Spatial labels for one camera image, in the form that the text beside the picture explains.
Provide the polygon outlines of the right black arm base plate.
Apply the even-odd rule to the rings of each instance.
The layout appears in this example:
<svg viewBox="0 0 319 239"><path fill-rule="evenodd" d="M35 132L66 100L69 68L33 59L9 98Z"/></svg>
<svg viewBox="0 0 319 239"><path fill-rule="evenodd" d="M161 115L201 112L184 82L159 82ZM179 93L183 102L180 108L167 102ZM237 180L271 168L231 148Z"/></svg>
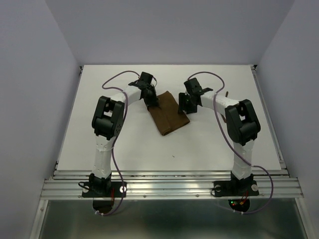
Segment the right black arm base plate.
<svg viewBox="0 0 319 239"><path fill-rule="evenodd" d="M235 181L214 181L210 194L214 197L259 196L259 189L255 180L248 183Z"/></svg>

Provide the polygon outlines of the brown cloth napkin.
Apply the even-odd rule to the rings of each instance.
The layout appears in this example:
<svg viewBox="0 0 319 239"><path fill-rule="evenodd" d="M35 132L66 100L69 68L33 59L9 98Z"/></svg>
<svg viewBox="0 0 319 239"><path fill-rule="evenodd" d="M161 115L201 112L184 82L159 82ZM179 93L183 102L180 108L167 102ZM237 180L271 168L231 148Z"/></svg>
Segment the brown cloth napkin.
<svg viewBox="0 0 319 239"><path fill-rule="evenodd" d="M148 106L147 109L162 136L190 123L185 113L178 113L178 103L169 91L159 95L158 99L158 106Z"/></svg>

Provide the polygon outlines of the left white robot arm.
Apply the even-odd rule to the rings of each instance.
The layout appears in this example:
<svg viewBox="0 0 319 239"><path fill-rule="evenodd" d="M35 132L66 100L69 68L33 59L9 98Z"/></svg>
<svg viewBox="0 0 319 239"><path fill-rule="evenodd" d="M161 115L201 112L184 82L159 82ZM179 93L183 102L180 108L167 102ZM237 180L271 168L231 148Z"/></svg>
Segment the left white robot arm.
<svg viewBox="0 0 319 239"><path fill-rule="evenodd" d="M96 154L93 170L89 176L90 189L99 196L106 196L111 190L111 156L115 141L124 124L128 106L139 100L144 100L147 107L158 106L159 100L154 76L142 72L138 79L129 83L125 89L114 88L119 93L98 99L92 119L92 128L96 136Z"/></svg>

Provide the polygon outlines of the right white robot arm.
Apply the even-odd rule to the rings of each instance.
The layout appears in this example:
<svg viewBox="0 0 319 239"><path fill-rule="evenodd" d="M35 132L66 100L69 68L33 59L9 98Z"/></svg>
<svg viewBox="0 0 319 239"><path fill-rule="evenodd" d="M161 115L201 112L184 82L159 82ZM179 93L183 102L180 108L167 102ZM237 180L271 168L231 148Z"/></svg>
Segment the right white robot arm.
<svg viewBox="0 0 319 239"><path fill-rule="evenodd" d="M196 78L184 85L186 92L178 95L178 112L193 114L198 106L214 110L221 133L234 152L229 188L232 193L241 194L247 189L247 181L253 179L252 149L261 130L251 101L233 100L211 88L202 88Z"/></svg>

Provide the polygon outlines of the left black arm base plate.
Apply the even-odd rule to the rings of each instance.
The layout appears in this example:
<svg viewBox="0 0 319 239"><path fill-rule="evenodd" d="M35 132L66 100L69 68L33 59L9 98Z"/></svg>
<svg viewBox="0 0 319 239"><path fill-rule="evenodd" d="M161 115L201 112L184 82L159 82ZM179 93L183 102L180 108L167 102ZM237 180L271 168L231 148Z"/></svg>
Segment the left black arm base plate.
<svg viewBox="0 0 319 239"><path fill-rule="evenodd" d="M79 182L78 186L82 188L83 198L125 198L127 194L127 183L111 182L109 189L104 192L96 192L90 188L89 182Z"/></svg>

